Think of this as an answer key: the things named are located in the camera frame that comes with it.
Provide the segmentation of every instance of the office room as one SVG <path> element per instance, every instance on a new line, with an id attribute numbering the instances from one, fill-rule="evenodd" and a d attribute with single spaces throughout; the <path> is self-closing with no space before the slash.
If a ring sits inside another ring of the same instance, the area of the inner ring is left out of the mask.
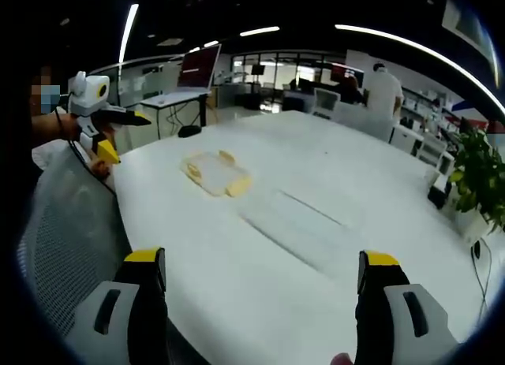
<path id="1" fill-rule="evenodd" d="M 44 355 L 492 362 L 500 20 L 395 1 L 68 0 L 36 23 L 9 198 Z"/>

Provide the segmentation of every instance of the black ceiling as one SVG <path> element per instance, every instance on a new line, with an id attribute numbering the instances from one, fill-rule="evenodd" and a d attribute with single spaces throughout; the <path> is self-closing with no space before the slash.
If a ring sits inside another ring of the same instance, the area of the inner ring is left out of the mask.
<path id="1" fill-rule="evenodd" d="M 341 32 L 335 24 L 355 24 L 412 39 L 439 51 L 468 69 L 505 103 L 484 57 L 441 27 L 446 0 L 54 0 L 45 10 L 53 46 L 62 53 L 68 74 L 118 61 L 129 7 L 139 10 L 125 60 L 184 53 L 217 39 L 223 52 L 310 49 L 345 53 L 363 50 L 417 70 L 446 85 L 489 118 L 502 117 L 484 93 L 440 61 L 389 39 Z M 505 57 L 505 29 L 497 0 L 465 0 L 479 14 Z M 69 18 L 69 23 L 60 22 Z M 276 25 L 278 32 L 242 38 L 248 29 Z M 175 47 L 158 47 L 168 38 L 183 38 Z"/>

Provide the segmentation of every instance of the white cloth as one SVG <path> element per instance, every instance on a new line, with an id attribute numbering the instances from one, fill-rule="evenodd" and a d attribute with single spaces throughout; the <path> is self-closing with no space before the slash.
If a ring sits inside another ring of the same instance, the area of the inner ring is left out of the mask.
<path id="1" fill-rule="evenodd" d="M 403 99 L 400 81 L 385 68 L 377 69 L 370 79 L 367 107 L 378 114 L 392 116 L 396 97 Z"/>
<path id="2" fill-rule="evenodd" d="M 57 108 L 59 114 L 66 114 L 66 111 L 62 108 Z M 65 140 L 56 139 L 51 142 L 45 143 L 42 146 L 38 146 L 32 149 L 32 159 L 33 162 L 41 169 L 46 170 L 46 168 L 53 162 L 55 158 L 60 155 L 69 144 Z M 89 163 L 90 158 L 83 147 L 79 143 L 76 143 L 76 148 L 79 150 L 84 161 Z"/>

